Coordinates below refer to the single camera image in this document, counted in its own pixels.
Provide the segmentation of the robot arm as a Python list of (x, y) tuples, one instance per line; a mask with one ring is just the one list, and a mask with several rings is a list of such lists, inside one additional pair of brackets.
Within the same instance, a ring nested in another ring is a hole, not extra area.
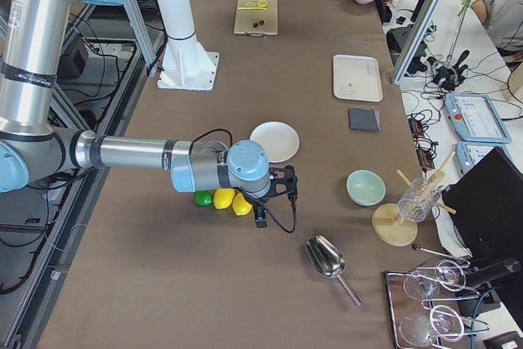
[(168, 172), (179, 192), (237, 190), (253, 206), (257, 227), (272, 218), (269, 199), (297, 200), (291, 166), (273, 168), (255, 141), (153, 140), (55, 128), (48, 121), (69, 9), (76, 2), (12, 0), (1, 59), (1, 189), (21, 189), (57, 172), (130, 167)]

